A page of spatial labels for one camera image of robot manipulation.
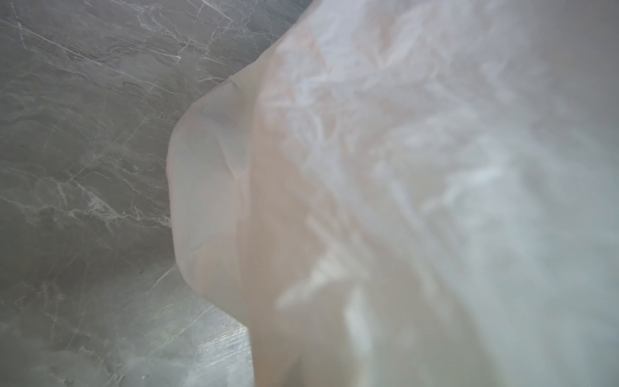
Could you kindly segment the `white plastic bag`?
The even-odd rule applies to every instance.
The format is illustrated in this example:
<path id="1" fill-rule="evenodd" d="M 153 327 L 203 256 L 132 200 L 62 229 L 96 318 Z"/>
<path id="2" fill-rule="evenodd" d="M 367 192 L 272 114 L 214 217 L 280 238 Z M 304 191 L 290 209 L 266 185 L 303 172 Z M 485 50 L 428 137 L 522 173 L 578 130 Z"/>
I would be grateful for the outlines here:
<path id="1" fill-rule="evenodd" d="M 618 383 L 615 1 L 315 1 L 167 178 L 258 386 Z"/>

